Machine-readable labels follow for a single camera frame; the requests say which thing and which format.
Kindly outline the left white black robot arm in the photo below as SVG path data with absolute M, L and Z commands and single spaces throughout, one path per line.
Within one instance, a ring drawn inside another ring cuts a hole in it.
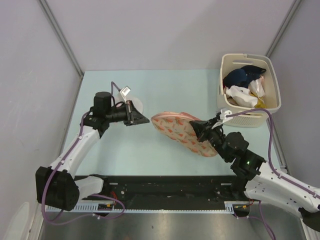
M 113 99 L 109 92 L 97 92 L 93 106 L 81 117 L 79 133 L 69 147 L 50 166 L 41 166 L 36 171 L 36 194 L 42 207 L 71 211 L 79 200 L 91 195 L 100 200 L 110 196 L 111 188 L 99 176 L 75 180 L 80 164 L 112 123 L 122 122 L 127 127 L 149 123 L 131 100 L 112 104 Z

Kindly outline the floral orange bra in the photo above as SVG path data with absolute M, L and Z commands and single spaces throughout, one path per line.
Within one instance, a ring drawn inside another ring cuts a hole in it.
M 202 157 L 214 157 L 218 153 L 206 140 L 199 142 L 191 121 L 199 119 L 186 112 L 161 112 L 151 117 L 151 123 L 161 134 L 180 143 L 192 153 Z

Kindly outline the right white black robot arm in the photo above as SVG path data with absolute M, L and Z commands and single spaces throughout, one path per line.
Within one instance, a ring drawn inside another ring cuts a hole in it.
M 320 230 L 320 190 L 271 166 L 270 160 L 249 150 L 240 132 L 224 134 L 216 120 L 194 120 L 191 126 L 199 142 L 209 143 L 235 173 L 238 183 L 230 188 L 231 196 L 245 197 L 281 208 L 309 228 Z

